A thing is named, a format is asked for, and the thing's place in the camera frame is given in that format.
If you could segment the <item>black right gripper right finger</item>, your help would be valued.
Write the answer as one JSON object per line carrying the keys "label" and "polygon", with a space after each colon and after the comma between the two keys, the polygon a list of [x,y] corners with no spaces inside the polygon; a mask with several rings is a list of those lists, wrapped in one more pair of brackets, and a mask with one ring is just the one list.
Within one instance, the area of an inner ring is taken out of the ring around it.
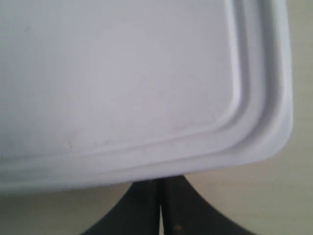
{"label": "black right gripper right finger", "polygon": [[160,179],[160,205],[166,235],[251,235],[210,205],[184,176]]}

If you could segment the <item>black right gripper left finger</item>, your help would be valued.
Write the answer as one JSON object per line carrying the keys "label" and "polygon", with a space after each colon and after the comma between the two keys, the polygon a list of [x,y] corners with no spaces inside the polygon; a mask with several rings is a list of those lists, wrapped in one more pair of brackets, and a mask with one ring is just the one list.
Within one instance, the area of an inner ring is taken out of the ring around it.
{"label": "black right gripper left finger", "polygon": [[133,183],[118,203],[85,231],[87,235],[157,235],[160,204],[157,180]]}

